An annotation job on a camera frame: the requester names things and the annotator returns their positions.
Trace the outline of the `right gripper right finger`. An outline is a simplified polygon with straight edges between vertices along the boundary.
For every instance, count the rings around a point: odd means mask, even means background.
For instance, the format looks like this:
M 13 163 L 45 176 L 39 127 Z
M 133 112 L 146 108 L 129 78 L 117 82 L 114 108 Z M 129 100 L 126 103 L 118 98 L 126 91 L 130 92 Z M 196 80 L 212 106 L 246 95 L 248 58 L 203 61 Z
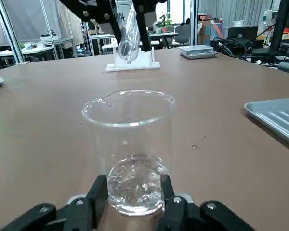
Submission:
M 219 201 L 209 200 L 200 206 L 175 195 L 171 178 L 160 176 L 164 214 L 157 231 L 252 231 L 254 228 Z

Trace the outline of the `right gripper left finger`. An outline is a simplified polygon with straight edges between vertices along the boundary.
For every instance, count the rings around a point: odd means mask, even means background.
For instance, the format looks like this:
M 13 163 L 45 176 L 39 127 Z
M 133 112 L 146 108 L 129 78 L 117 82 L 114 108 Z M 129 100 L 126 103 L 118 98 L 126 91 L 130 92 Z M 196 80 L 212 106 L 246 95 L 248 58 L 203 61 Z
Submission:
M 75 198 L 60 209 L 38 204 L 2 231 L 92 231 L 97 229 L 108 199 L 106 175 L 99 175 L 85 196 Z

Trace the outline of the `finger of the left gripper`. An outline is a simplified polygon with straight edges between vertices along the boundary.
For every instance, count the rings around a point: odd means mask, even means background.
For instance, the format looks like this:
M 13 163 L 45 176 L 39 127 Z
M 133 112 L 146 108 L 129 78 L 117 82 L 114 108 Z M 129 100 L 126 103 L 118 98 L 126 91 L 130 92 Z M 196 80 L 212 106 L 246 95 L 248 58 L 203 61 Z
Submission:
M 73 14 L 84 22 L 95 20 L 102 32 L 115 36 L 120 43 L 122 33 L 114 0 L 60 0 Z
M 165 3 L 166 0 L 133 0 L 136 12 L 136 20 L 144 52 L 151 51 L 151 40 L 147 32 L 147 27 L 151 27 L 157 20 L 156 5 Z

